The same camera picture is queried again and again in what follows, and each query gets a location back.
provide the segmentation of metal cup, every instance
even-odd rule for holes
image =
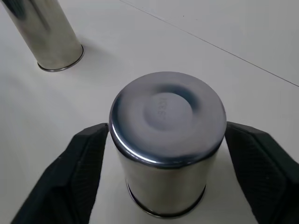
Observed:
[[[9,16],[45,71],[75,65],[84,50],[57,0],[2,0]]]
[[[157,72],[116,97],[109,129],[134,201],[158,217],[179,217],[201,200],[226,129],[218,95],[177,72]]]

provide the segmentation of cup bottom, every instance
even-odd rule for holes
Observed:
[[[70,65],[68,65],[68,66],[66,66],[66,67],[64,67],[64,68],[60,68],[60,69],[45,69],[45,68],[43,68],[39,63],[37,63],[37,65],[38,65],[38,67],[40,67],[40,69],[42,69],[42,70],[44,70],[44,71],[47,71],[47,72],[57,72],[57,71],[64,71],[64,70],[66,70],[66,69],[69,69],[70,67],[73,67],[75,64],[77,64],[82,58],[83,58],[83,56],[84,56],[84,48],[83,48],[83,46],[82,46],[82,54],[81,54],[81,56],[75,61],[75,62],[73,62],[72,64],[70,64]]]

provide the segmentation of metal canister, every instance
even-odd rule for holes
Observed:
[[[118,94],[109,129],[133,200],[154,216],[179,217],[204,194],[226,115],[216,92],[201,80],[157,72]]]
[[[57,0],[1,0],[26,44],[45,71],[61,71],[84,54]]]

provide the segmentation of white table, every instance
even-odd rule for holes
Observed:
[[[60,0],[85,47],[76,66],[37,67],[0,7],[0,223],[14,217],[44,169],[85,127],[107,122],[116,94],[156,71],[178,71],[209,84],[229,121],[269,132],[299,161],[299,88],[118,0]],[[206,195],[189,215],[162,220],[131,200],[111,138],[91,224],[254,224],[224,142]]]
[[[121,0],[299,85],[297,0]]]

